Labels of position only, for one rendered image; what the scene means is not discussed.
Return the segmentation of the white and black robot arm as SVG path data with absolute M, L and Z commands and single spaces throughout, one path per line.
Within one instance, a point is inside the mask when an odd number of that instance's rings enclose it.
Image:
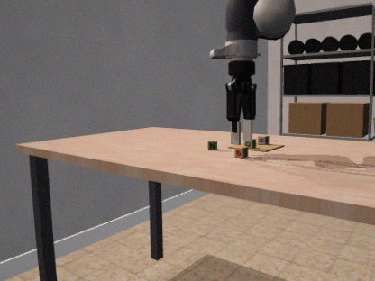
M 273 41 L 283 38 L 295 14 L 294 0 L 228 0 L 226 43 L 212 50 L 210 58 L 253 61 L 261 55 L 258 38 Z

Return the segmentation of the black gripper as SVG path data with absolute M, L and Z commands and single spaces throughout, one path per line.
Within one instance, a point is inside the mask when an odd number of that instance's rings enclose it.
M 239 122 L 241 109 L 244 118 L 243 141 L 252 142 L 252 120 L 256 116 L 257 85 L 251 83 L 251 75 L 255 74 L 255 62 L 237 60 L 229 62 L 228 74 L 233 77 L 231 83 L 225 84 L 226 118 L 231 121 L 231 144 L 241 145 L 241 122 Z

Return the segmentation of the tan flat mat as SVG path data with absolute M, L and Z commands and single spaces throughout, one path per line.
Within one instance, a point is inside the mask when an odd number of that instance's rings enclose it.
M 234 149 L 234 147 L 237 147 L 237 146 L 244 146 L 244 143 L 242 143 L 241 145 L 230 146 L 230 149 Z M 267 152 L 267 151 L 275 150 L 275 149 L 278 149 L 278 148 L 281 148 L 281 147 L 284 147 L 284 146 L 285 145 L 278 145 L 278 144 L 260 145 L 260 144 L 258 144 L 258 142 L 256 142 L 256 148 L 249 149 L 249 150 Z

